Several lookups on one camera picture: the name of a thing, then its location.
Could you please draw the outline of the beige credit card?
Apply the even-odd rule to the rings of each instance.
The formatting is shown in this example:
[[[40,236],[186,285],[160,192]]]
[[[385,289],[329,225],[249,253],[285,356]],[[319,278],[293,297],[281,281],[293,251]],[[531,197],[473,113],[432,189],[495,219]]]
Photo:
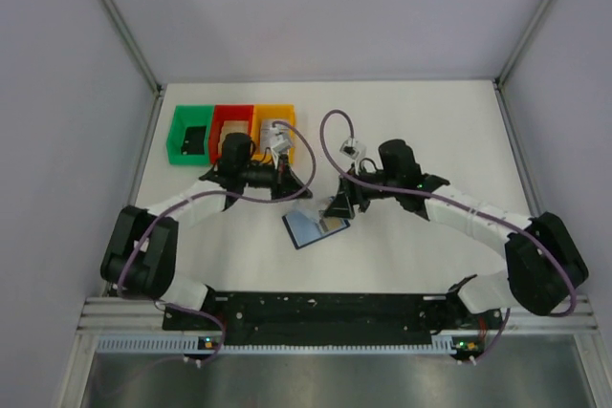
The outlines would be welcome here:
[[[336,217],[322,218],[317,223],[317,228],[322,236],[343,231],[349,226],[350,223],[347,220]]]

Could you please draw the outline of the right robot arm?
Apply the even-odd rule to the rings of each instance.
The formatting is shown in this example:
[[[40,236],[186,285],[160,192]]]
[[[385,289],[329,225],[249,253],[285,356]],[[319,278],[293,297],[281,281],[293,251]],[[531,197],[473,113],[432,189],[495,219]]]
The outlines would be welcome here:
[[[479,201],[436,175],[422,171],[403,140],[380,145],[381,167],[360,162],[339,177],[327,217],[351,220],[375,200],[393,198],[405,211],[453,228],[500,255],[506,266],[473,274],[451,287],[471,313],[521,307],[538,316],[557,315],[557,306],[577,302],[576,289],[589,276],[578,248],[559,216],[523,216]]]

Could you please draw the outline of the blue card holder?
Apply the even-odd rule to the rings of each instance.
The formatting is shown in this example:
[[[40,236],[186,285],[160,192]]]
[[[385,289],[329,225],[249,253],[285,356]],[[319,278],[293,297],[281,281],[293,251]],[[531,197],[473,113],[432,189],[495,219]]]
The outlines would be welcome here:
[[[324,218],[322,210],[317,206],[305,204],[296,205],[292,210],[282,216],[281,220],[285,226],[292,244],[296,250],[311,246],[319,241],[331,237],[322,236],[317,228],[317,223]]]

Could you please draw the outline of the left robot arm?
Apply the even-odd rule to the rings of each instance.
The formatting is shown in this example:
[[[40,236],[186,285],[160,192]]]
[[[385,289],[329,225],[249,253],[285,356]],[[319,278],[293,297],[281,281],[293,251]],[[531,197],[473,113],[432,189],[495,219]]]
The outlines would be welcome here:
[[[271,163],[253,155],[250,136],[230,134],[221,157],[190,187],[148,207],[124,207],[100,265],[102,279],[116,285],[119,296],[200,311],[213,289],[176,271],[180,231],[240,200],[276,204],[313,197],[313,177],[301,181],[287,152],[273,153]]]

